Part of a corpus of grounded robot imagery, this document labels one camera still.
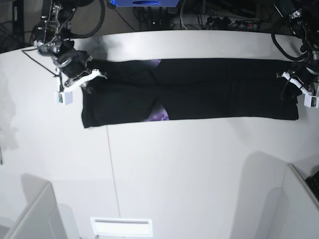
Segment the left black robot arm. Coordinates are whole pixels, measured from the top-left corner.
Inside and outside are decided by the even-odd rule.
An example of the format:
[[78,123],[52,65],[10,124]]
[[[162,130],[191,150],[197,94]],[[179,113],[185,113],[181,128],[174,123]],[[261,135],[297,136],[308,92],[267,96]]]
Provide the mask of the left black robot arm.
[[[274,7],[281,15],[271,31],[271,38],[276,48],[293,62],[293,68],[278,73],[277,77],[295,85],[305,96],[304,106],[319,107],[319,2],[317,0],[276,0]],[[288,54],[276,40],[276,32],[287,26],[293,36],[302,41],[298,57]]]

